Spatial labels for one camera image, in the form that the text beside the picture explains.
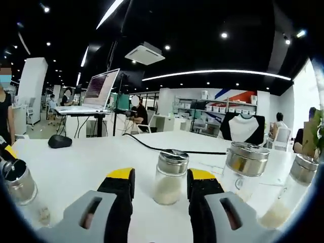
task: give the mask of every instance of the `white box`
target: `white box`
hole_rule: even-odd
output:
[[[226,113],[226,107],[219,107],[219,112],[222,114]]]
[[[219,106],[213,106],[213,112],[219,113]]]

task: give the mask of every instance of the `ceiling light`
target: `ceiling light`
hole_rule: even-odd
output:
[[[80,77],[81,77],[81,73],[78,73],[77,80],[76,80],[76,86],[79,84]]]
[[[222,33],[222,34],[221,34],[221,37],[222,37],[223,39],[226,39],[226,38],[227,38],[227,33],[225,33],[225,32]]]
[[[142,81],[147,81],[147,80],[152,80],[152,79],[157,79],[157,78],[162,78],[162,77],[173,77],[173,76],[186,75],[186,74],[214,73],[214,72],[249,73],[249,74],[258,74],[258,75],[264,75],[264,76],[270,76],[270,77],[277,77],[277,78],[281,78],[281,79],[285,79],[285,80],[291,80],[290,77],[285,77],[285,76],[281,76],[278,74],[272,74],[272,73],[267,73],[267,72],[256,72],[256,71],[235,70],[235,69],[212,69],[212,70],[198,70],[198,71],[189,71],[189,72],[170,73],[170,74],[165,74],[165,75],[161,75],[161,76],[145,78]]]
[[[110,6],[110,8],[107,10],[107,12],[105,13],[105,15],[102,17],[102,19],[100,20],[98,26],[96,29],[98,29],[100,27],[100,25],[103,24],[103,22],[105,22],[106,19],[109,18],[109,16],[118,8],[118,6],[123,2],[124,0],[115,0],[115,2]]]
[[[306,31],[302,29],[301,31],[298,32],[298,34],[296,36],[297,36],[297,38],[300,38],[300,37],[303,37],[305,34],[306,34]]]
[[[85,52],[85,55],[83,56],[82,63],[81,63],[81,67],[83,67],[85,65],[86,58],[87,58],[87,53],[88,53],[88,49],[89,49],[89,47],[87,47],[86,52]]]

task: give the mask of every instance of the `glass jar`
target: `glass jar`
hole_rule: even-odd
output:
[[[42,226],[49,226],[50,211],[39,196],[27,164],[20,159],[14,163],[7,162],[2,172],[9,194],[23,217],[32,224],[35,222],[35,225],[40,223]]]
[[[297,154],[278,197],[259,223],[267,228],[278,228],[285,223],[307,192],[317,167],[318,162],[313,158]]]
[[[222,173],[221,185],[243,201],[250,199],[266,167],[270,151],[257,145],[232,142]]]
[[[171,205],[180,199],[186,181],[189,155],[175,149],[164,149],[156,165],[153,199],[161,205]]]

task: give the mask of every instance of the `black ceiling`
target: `black ceiling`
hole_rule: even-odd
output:
[[[290,21],[299,15],[292,13],[292,5],[288,3],[277,7],[272,1],[259,0],[133,0],[121,35],[129,0],[125,0],[96,30],[113,2],[42,1],[50,8],[49,13],[44,13],[39,2],[11,1],[8,11],[12,14],[2,31],[6,35],[0,38],[0,54],[14,63],[13,80],[19,82],[24,59],[45,57],[49,64],[45,86],[64,83],[74,87],[81,72],[80,83],[86,88],[91,76],[106,71],[108,53],[115,40],[118,44],[112,68],[141,69],[145,71],[144,77],[193,70],[242,69],[293,78],[308,53],[304,48],[306,38],[295,38],[297,31],[305,27],[304,21]],[[21,44],[18,32],[31,55]],[[228,33],[227,39],[220,37],[222,32]],[[285,44],[282,33],[292,40],[291,45]],[[144,41],[161,49],[166,59],[144,66],[134,65],[124,58]],[[166,51],[165,45],[170,45],[171,49]],[[81,68],[88,46],[86,64]],[[254,74],[193,74],[144,81],[142,90],[137,91],[156,91],[160,85],[169,88],[263,90],[281,95],[292,81]]]

